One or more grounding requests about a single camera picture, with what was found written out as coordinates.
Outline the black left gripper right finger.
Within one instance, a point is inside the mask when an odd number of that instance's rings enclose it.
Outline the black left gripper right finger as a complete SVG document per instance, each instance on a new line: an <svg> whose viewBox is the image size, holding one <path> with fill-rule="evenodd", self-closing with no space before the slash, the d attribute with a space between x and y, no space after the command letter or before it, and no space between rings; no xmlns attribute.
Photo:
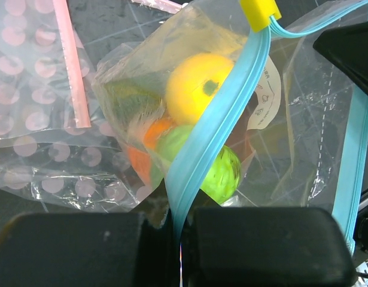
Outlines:
<svg viewBox="0 0 368 287"><path fill-rule="evenodd" d="M202 207L183 234L184 286L352 286L339 225L314 207Z"/></svg>

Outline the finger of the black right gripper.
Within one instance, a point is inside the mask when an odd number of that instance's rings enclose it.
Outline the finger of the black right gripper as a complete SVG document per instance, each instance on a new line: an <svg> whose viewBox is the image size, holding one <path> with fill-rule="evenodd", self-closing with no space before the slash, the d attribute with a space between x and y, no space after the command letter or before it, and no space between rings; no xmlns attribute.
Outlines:
<svg viewBox="0 0 368 287"><path fill-rule="evenodd" d="M368 96L368 21L327 29L313 48Z"/></svg>

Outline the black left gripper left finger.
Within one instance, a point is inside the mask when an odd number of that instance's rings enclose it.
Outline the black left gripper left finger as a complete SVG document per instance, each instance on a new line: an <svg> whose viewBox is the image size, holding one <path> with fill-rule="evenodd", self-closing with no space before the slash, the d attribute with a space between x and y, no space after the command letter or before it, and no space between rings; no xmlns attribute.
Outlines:
<svg viewBox="0 0 368 287"><path fill-rule="evenodd" d="M33 213L0 233L0 286L178 286L171 217Z"/></svg>

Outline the bumpy green lime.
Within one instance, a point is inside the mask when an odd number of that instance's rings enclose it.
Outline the bumpy green lime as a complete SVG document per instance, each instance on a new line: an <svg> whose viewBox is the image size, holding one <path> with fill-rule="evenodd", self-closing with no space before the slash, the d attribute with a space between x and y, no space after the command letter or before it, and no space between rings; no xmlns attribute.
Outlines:
<svg viewBox="0 0 368 287"><path fill-rule="evenodd" d="M171 163L188 139L193 126L180 125L161 136L156 145L157 153ZM200 187L218 204L223 204L236 191L241 181L241 162L228 146L223 146Z"/></svg>

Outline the large orange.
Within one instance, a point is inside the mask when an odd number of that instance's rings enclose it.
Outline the large orange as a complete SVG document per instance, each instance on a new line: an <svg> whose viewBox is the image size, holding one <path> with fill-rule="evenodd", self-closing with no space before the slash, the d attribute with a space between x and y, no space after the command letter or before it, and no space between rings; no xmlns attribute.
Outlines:
<svg viewBox="0 0 368 287"><path fill-rule="evenodd" d="M151 186L150 170L151 158L146 153L135 147L129 146L127 148L129 161L134 171L138 174L145 185Z"/></svg>

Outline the small orange tangerine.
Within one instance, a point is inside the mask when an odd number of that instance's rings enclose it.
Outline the small orange tangerine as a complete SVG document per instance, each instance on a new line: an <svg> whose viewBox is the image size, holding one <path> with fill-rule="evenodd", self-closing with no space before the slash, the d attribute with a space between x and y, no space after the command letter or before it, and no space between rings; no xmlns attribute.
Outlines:
<svg viewBox="0 0 368 287"><path fill-rule="evenodd" d="M174 120L169 117L163 117L156 120L145 133L143 139L145 147L155 149L159 138L175 126Z"/></svg>

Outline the blue zipper clear bag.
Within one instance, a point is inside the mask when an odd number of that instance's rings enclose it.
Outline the blue zipper clear bag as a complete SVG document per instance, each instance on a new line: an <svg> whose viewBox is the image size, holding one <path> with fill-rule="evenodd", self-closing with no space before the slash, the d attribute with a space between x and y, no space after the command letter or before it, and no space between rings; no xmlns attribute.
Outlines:
<svg viewBox="0 0 368 287"><path fill-rule="evenodd" d="M283 29L275 1L192 1L143 42L97 65L92 89L122 148L151 158L153 191L164 184L183 285L183 234L202 207L314 207L337 222L351 253L368 137L368 97L313 44L327 29L368 21L368 1L329 1ZM166 84L185 59L214 53L234 67L171 163L143 139L169 117ZM152 114L118 125L104 84L131 80L158 94ZM218 204L200 189L223 146L241 162L234 194Z"/></svg>

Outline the dark green avocado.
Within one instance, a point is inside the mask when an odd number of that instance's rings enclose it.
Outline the dark green avocado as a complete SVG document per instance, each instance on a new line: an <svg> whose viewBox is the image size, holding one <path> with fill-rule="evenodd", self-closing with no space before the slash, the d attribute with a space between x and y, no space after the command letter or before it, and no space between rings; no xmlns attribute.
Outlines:
<svg viewBox="0 0 368 287"><path fill-rule="evenodd" d="M104 84L109 101L108 112L118 125L127 126L135 116L152 114L161 105L162 98L131 80L111 81Z"/></svg>

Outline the yellow lemon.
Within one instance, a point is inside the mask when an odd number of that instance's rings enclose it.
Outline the yellow lemon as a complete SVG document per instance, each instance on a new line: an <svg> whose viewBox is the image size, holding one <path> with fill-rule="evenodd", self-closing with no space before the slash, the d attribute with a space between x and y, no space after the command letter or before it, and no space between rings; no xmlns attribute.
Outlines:
<svg viewBox="0 0 368 287"><path fill-rule="evenodd" d="M232 60L214 53L199 53L181 62L166 84L166 106L174 121L196 124L233 67Z"/></svg>

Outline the pink zipper dotted bag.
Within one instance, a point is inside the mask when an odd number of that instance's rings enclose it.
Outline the pink zipper dotted bag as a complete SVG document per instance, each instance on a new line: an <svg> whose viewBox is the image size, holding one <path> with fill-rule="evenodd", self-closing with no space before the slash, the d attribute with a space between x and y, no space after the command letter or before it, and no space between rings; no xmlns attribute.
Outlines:
<svg viewBox="0 0 368 287"><path fill-rule="evenodd" d="M91 89L97 63L173 1L0 1L0 209L130 210L151 194Z"/></svg>

